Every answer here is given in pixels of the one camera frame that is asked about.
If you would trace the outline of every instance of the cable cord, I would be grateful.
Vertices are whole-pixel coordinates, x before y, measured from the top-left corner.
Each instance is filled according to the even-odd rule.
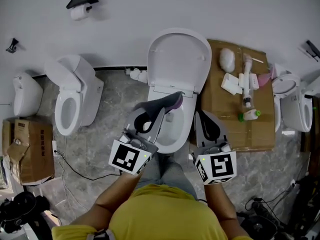
[[[66,164],[71,168],[72,171],[74,171],[76,174],[78,174],[79,176],[81,176],[82,178],[85,178],[89,181],[96,181],[96,180],[99,180],[99,179],[102,179],[102,178],[105,178],[107,176],[120,176],[120,174],[114,174],[114,173],[110,173],[110,174],[107,174],[107,175],[104,175],[104,176],[101,176],[101,177],[97,177],[97,178],[88,178],[86,176],[83,176],[81,173],[77,172],[75,169],[72,168],[72,166],[68,163],[68,161],[64,158],[64,156],[59,152],[59,151],[56,151],[54,150],[55,153],[58,153],[62,158],[63,160],[66,162]]]
[[[281,225],[286,225],[286,224],[284,224],[284,223],[277,217],[277,215],[274,213],[274,211],[270,208],[269,204],[268,204],[265,200],[263,200],[263,199],[262,199],[262,201],[268,206],[268,208],[270,209],[270,211],[272,212],[272,214],[274,215],[274,217],[281,223]]]
[[[67,157],[67,137],[66,137],[66,136],[64,136],[64,152],[60,153],[59,155],[60,155],[61,157],[63,157],[63,158],[66,158],[66,157]],[[67,200],[68,204],[70,205],[70,208],[71,208],[71,210],[72,210],[72,212],[73,212],[73,215],[74,215],[73,218],[74,218],[74,220],[75,220],[75,219],[77,218],[77,215],[76,215],[75,210],[73,209],[73,207],[72,207],[72,205],[71,205],[71,203],[70,203],[70,201],[69,201],[69,199],[68,199],[68,195],[67,195],[67,191],[66,191],[66,190],[69,191],[69,194],[73,197],[73,199],[75,200],[75,202],[76,202],[79,206],[81,206],[81,207],[82,207],[83,209],[85,209],[86,211],[88,211],[88,209],[87,209],[86,207],[84,207],[84,206],[75,198],[75,196],[72,194],[71,190],[67,187],[67,185],[66,185],[65,160],[63,160],[63,163],[62,163],[62,165],[61,165],[59,158],[58,158],[58,163],[59,163],[59,165],[60,165],[60,167],[61,167],[61,169],[62,169],[61,179],[62,179],[62,183],[63,183],[64,194],[65,194],[66,200]]]

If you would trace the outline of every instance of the marble floor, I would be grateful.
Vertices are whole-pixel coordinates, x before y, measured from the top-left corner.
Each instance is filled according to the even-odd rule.
[[[66,138],[59,134],[55,126],[54,111],[59,87],[46,77],[37,80],[44,90],[37,115],[52,122],[58,150],[66,152],[66,160],[70,165],[91,179],[119,173],[108,165],[113,140],[121,134],[132,107],[146,101],[149,91],[147,84],[130,79],[122,70],[98,71],[96,76],[104,81],[96,118],[92,125],[81,127]],[[299,132],[288,130],[282,124],[276,134],[273,151],[237,153],[237,177],[223,186],[238,212],[245,210],[245,204],[251,197],[272,200],[290,186],[292,179],[297,180],[303,176],[307,170],[309,154],[300,152],[300,141]],[[205,199],[203,183],[194,165],[188,160],[188,153],[187,142],[174,154],[175,160],[182,165],[198,198]],[[61,219],[63,225],[89,209],[98,195],[117,178],[111,175],[95,181],[87,180],[65,164],[65,189],[60,166],[63,159],[55,157],[54,164],[55,179],[30,187],[29,190],[48,198],[52,213]],[[283,222],[289,219],[295,196],[295,191],[292,191],[274,210]]]

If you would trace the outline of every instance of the green cap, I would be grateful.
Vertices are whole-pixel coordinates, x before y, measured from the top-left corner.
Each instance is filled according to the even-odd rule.
[[[238,120],[242,123],[245,121],[244,119],[244,113],[238,114]]]

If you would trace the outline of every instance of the toilet paper holder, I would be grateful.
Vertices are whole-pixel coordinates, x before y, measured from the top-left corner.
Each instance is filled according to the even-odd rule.
[[[72,9],[72,8],[74,8],[74,7],[77,7],[77,6],[81,6],[81,5],[84,5],[84,4],[86,4],[86,3],[89,3],[89,4],[95,4],[95,3],[98,3],[99,2],[99,0],[71,0],[68,4],[67,4],[67,6],[66,6],[66,8],[67,9]]]
[[[7,48],[5,50],[11,54],[14,54],[17,51],[17,44],[18,43],[19,43],[19,41],[17,39],[12,38],[9,48]]]

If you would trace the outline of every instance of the toilet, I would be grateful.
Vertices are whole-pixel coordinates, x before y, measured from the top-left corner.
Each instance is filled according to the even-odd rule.
[[[59,86],[54,118],[58,131],[68,136],[95,120],[104,82],[80,55],[50,59],[44,66],[48,78]]]
[[[320,76],[309,85],[302,82],[300,88],[281,101],[284,124],[307,133],[313,120],[312,97],[320,92]]]
[[[281,100],[283,122],[287,127],[300,132],[310,132],[312,125],[312,96],[298,89]]]
[[[148,101],[184,92],[182,105],[164,116],[155,142],[159,153],[174,153],[188,139],[211,59],[208,41],[189,29],[168,28],[152,40],[147,55]]]
[[[274,117],[275,117],[275,132],[278,131],[281,124],[281,102],[291,93],[299,89],[300,78],[294,74],[286,73],[276,77],[272,81],[273,100],[274,100]]]
[[[43,89],[26,72],[22,72],[12,80],[15,97],[13,113],[17,117],[30,117],[35,115],[40,107]]]

